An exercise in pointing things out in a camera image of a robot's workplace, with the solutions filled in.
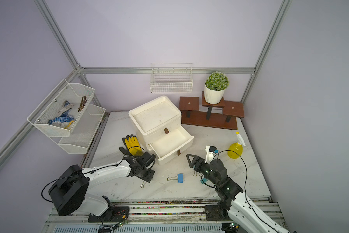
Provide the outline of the white drawer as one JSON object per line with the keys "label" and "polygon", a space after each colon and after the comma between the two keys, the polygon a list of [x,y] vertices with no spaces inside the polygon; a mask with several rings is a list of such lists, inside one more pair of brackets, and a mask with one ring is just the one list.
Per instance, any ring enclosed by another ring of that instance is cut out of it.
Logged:
{"label": "white drawer", "polygon": [[161,166],[183,154],[193,144],[193,141],[194,136],[179,126],[162,138],[150,143],[149,147],[157,156],[157,163]]}

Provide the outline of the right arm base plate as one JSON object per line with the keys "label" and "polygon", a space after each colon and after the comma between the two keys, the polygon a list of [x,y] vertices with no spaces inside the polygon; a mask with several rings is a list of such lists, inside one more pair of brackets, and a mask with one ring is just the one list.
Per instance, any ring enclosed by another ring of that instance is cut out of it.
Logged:
{"label": "right arm base plate", "polygon": [[215,205],[206,205],[205,214],[207,221],[231,220],[228,209],[224,202],[219,201]]}

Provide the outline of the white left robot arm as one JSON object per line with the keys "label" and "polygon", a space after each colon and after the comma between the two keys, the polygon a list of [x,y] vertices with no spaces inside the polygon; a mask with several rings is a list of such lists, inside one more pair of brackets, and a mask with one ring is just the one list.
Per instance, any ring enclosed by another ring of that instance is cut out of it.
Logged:
{"label": "white left robot arm", "polygon": [[145,152],[141,156],[124,156],[115,164],[82,169],[70,166],[60,178],[50,183],[49,196],[59,216],[74,212],[89,214],[89,222],[117,222],[128,217],[129,207],[115,207],[107,196],[90,194],[89,190],[108,181],[137,177],[149,183],[156,156]]}

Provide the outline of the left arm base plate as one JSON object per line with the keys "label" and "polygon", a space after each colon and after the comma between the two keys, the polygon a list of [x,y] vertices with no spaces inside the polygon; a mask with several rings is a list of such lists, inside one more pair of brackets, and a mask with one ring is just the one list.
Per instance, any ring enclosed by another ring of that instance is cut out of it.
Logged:
{"label": "left arm base plate", "polygon": [[90,214],[88,222],[117,222],[121,223],[128,219],[130,207],[128,206],[114,206],[107,196],[102,196],[107,204],[107,210],[101,215],[96,216]]}

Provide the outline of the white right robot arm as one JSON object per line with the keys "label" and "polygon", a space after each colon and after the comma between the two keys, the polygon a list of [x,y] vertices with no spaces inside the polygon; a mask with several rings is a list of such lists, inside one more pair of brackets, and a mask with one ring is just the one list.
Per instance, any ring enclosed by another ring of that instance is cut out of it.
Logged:
{"label": "white right robot arm", "polygon": [[206,163],[205,159],[197,155],[187,154],[186,158],[190,168],[214,184],[213,188],[220,198],[218,204],[213,206],[214,209],[208,210],[211,219],[229,218],[248,233],[289,232],[253,203],[242,187],[228,176],[220,159]]}

